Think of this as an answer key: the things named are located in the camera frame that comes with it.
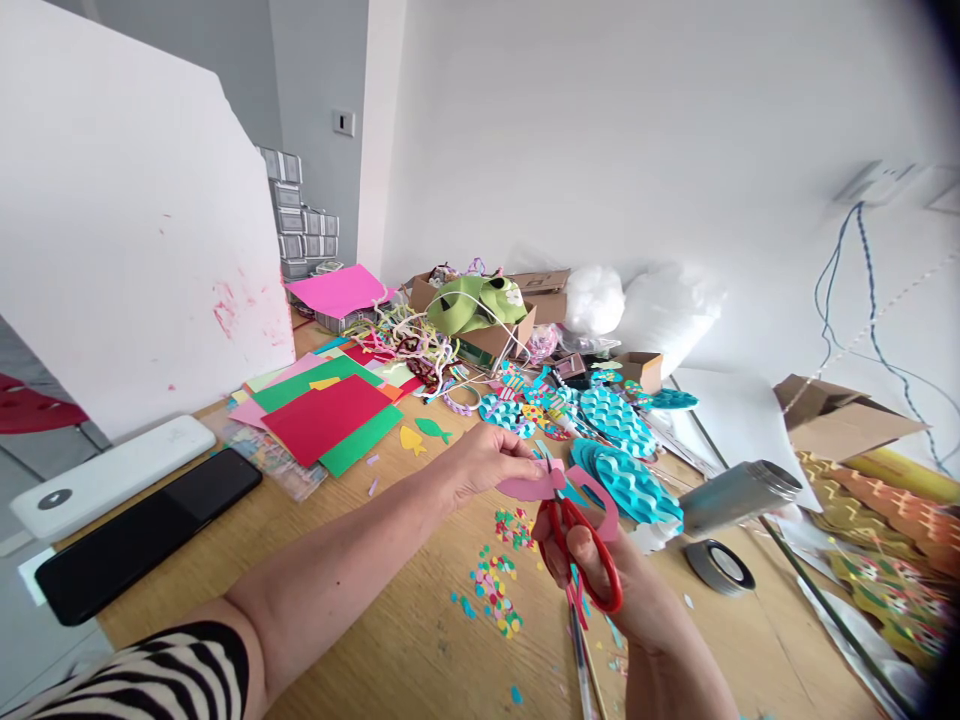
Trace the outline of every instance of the blue cable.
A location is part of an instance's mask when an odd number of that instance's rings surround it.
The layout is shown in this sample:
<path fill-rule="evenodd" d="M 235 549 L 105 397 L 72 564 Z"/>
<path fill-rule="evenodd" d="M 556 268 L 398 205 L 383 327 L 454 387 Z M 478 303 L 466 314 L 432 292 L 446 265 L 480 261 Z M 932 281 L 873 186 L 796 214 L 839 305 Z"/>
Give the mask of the blue cable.
<path fill-rule="evenodd" d="M 836 336 L 836 333 L 834 332 L 833 325 L 830 323 L 830 301 L 832 299 L 833 286 L 837 277 L 837 271 L 840 267 L 840 256 L 843 248 L 844 235 L 846 233 L 847 225 L 850 222 L 850 218 L 853 216 L 854 213 L 856 213 L 857 226 L 860 230 L 860 239 L 861 239 L 861 244 L 863 246 L 864 259 L 867 265 L 867 277 L 868 277 L 868 284 L 869 284 L 869 290 L 870 290 L 870 320 L 871 320 L 870 340 L 873 344 L 874 351 L 877 353 L 877 357 L 879 358 L 879 360 L 869 357 L 867 355 L 863 355 L 858 352 L 854 352 L 852 350 L 850 350 L 849 352 L 852 355 L 856 355 L 857 357 L 863 358 L 864 360 L 869 360 L 870 362 L 875 362 L 883 365 L 884 368 L 887 369 L 887 371 L 889 371 L 890 373 L 895 375 L 897 378 L 899 378 L 899 380 L 903 383 L 903 394 L 904 394 L 904 398 L 907 401 L 907 405 L 910 407 L 910 410 L 913 412 L 913 414 L 917 417 L 917 419 L 920 422 L 926 424 L 926 421 L 923 419 L 923 416 L 920 414 L 920 411 L 917 409 L 916 405 L 913 402 L 913 398 L 910 395 L 910 381 L 907 380 L 905 375 L 910 375 L 911 377 L 916 378 L 917 380 L 920 380 L 921 382 L 925 383 L 929 387 L 933 388 L 936 392 L 940 393 L 940 395 L 943 396 L 947 400 L 947 402 L 950 403 L 953 409 L 957 412 L 957 415 L 960 416 L 960 406 L 958 406 L 957 403 L 953 400 L 953 398 L 951 398 L 943 389 L 941 389 L 937 385 L 934 385 L 932 382 L 930 382 L 926 378 L 923 378 L 908 370 L 904 370 L 903 368 L 897 367 L 896 365 L 892 365 L 890 362 L 887 361 L 886 357 L 884 357 L 883 355 L 883 351 L 880 349 L 880 344 L 876 336 L 876 324 L 873 322 L 874 320 L 876 320 L 876 314 L 877 314 L 876 281 L 875 281 L 874 272 L 873 272 L 873 258 L 870 253 L 870 243 L 869 243 L 869 240 L 867 239 L 866 229 L 863 225 L 863 206 L 864 204 L 862 202 L 859 202 L 856 205 L 854 205 L 852 208 L 850 208 L 850 212 L 847 213 L 847 217 L 844 219 L 843 224 L 840 226 L 840 233 L 837 238 L 836 247 L 834 247 L 834 250 L 830 256 L 830 259 L 827 260 L 827 264 L 824 266 L 823 271 L 820 273 L 820 277 L 817 279 L 817 284 L 814 288 L 814 305 L 816 306 L 816 309 L 817 309 L 817 315 L 820 317 L 821 320 L 823 320 L 823 329 L 820 331 L 820 337 L 823 338 L 824 342 L 827 345 L 827 353 L 823 362 L 821 363 L 821 367 L 824 364 L 826 364 L 826 362 L 830 359 L 830 355 L 833 352 L 834 345 L 836 345 L 836 347 L 840 348 L 841 350 L 846 350 L 846 348 L 843 345 L 841 345 L 840 342 L 837 340 L 837 336 Z M 830 271 L 830 280 L 827 283 L 827 292 L 824 298 L 824 305 L 823 307 L 821 307 L 820 306 L 820 286 L 823 282 L 823 278 L 826 276 L 828 271 Z M 946 457 L 941 459 L 939 454 L 937 453 L 936 441 L 934 440 L 933 433 L 930 432 L 929 428 L 926 428 L 924 432 L 926 432 L 927 434 L 927 438 L 930 443 L 930 453 L 933 456 L 933 459 L 937 465 L 937 468 L 944 474 L 950 477 L 953 477 L 953 474 L 949 470 L 947 470 L 947 468 L 944 466 L 943 463 L 944 461 L 949 460 L 951 457 L 953 457 L 958 451 L 960 451 L 960 443 L 957 443 L 956 447 L 954 447 L 950 451 L 950 453 L 947 454 Z"/>

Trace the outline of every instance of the white power bank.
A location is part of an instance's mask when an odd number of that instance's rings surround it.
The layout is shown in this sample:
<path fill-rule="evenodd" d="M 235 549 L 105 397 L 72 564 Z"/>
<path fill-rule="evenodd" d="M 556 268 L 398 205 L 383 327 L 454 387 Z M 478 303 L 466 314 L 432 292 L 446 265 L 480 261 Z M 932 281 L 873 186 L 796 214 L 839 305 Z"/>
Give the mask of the white power bank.
<path fill-rule="evenodd" d="M 27 490 L 14 498 L 10 509 L 37 539 L 61 540 L 216 441 L 198 420 L 182 415 Z"/>

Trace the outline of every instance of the red scissors handle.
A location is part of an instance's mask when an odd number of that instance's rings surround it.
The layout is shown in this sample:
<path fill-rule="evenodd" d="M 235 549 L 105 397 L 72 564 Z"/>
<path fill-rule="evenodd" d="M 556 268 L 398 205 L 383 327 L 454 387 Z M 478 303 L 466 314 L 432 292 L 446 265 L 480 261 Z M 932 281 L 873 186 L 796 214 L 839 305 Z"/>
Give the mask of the red scissors handle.
<path fill-rule="evenodd" d="M 586 588 L 587 594 L 593 600 L 593 604 L 598 610 L 605 613 L 615 613 L 620 610 L 623 606 L 623 588 L 620 586 L 620 576 L 617 574 L 617 567 L 613 562 L 610 551 L 607 549 L 603 540 L 600 539 L 600 536 L 597 535 L 596 529 L 568 498 L 563 498 L 562 500 L 544 500 L 540 504 L 541 510 L 544 509 L 544 506 L 546 506 L 547 515 L 550 518 L 550 528 L 553 530 L 553 537 L 560 547 L 560 552 L 564 554 L 568 564 L 576 565 L 580 569 L 581 582 L 584 588 Z M 590 530 L 593 544 L 597 546 L 597 552 L 600 554 L 600 563 L 603 565 L 603 569 L 606 571 L 607 579 L 610 583 L 610 597 L 603 598 L 597 594 L 596 590 L 590 585 L 590 580 L 587 578 L 586 573 L 583 572 L 583 568 L 580 567 L 579 563 L 577 563 L 567 548 L 566 531 L 577 525 L 583 525 Z M 540 556 L 543 558 L 544 563 L 546 563 L 547 555 L 543 548 L 543 543 L 540 543 Z"/>

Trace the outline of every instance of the black and white striped shirt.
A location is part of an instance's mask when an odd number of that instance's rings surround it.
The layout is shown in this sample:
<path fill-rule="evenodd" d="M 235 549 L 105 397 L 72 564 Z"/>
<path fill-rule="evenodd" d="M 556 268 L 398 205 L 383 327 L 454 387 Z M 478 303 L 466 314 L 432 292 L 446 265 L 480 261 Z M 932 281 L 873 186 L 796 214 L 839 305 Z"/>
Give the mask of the black and white striped shirt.
<path fill-rule="evenodd" d="M 233 628 L 198 622 L 157 633 L 21 705 L 3 720 L 241 720 L 247 652 Z"/>

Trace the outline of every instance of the wooden table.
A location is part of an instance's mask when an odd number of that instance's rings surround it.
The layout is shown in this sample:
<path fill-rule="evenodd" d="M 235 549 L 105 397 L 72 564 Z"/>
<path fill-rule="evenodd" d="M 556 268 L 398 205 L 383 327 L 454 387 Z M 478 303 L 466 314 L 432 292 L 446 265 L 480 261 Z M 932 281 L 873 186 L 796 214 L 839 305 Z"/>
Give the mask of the wooden table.
<path fill-rule="evenodd" d="M 298 356 L 320 347 L 326 336 L 312 322 L 295 320 Z M 197 417 L 220 407 L 207 408 Z M 418 417 L 436 420 L 454 439 L 477 422 L 443 403 L 423 405 L 405 398 L 402 424 Z M 560 443 L 547 441 L 566 459 Z M 115 647 L 123 647 L 177 621 L 196 605 L 225 592 L 254 563 L 311 529 L 369 500 L 379 491 L 428 463 L 444 450 L 439 438 L 425 437 L 427 453 L 415 458 L 399 442 L 399 426 L 376 447 L 380 460 L 357 463 L 342 478 L 330 477 L 302 504 L 295 504 L 275 483 L 264 482 L 98 615 Z M 180 476 L 190 463 L 131 499 L 84 532 Z M 702 478 L 674 457 L 660 461 L 666 472 L 688 484 Z M 513 551 L 495 533 L 499 508 L 517 503 L 497 492 L 476 498 L 451 517 L 401 570 L 370 609 L 316 665 L 277 702 L 272 718 L 490 718 L 581 716 L 577 673 L 564 594 L 536 551 Z M 653 556 L 653 562 L 679 595 L 693 602 L 691 617 L 713 650 L 740 711 L 747 717 L 768 714 L 777 720 L 874 717 L 878 711 L 867 691 L 848 670 L 820 622 L 800 594 L 786 560 L 770 539 L 741 528 L 717 536 L 750 567 L 756 593 L 727 598 L 697 578 L 678 548 Z M 507 597 L 525 625 L 511 640 L 502 637 L 483 614 L 483 599 L 473 592 L 470 572 L 489 545 L 517 567 L 517 579 L 501 574 Z M 466 595 L 477 612 L 469 619 L 451 593 Z M 624 716 L 625 680 L 610 668 L 617 648 L 610 627 L 594 610 L 588 642 L 611 717 Z M 511 700 L 516 686 L 522 706 Z"/>

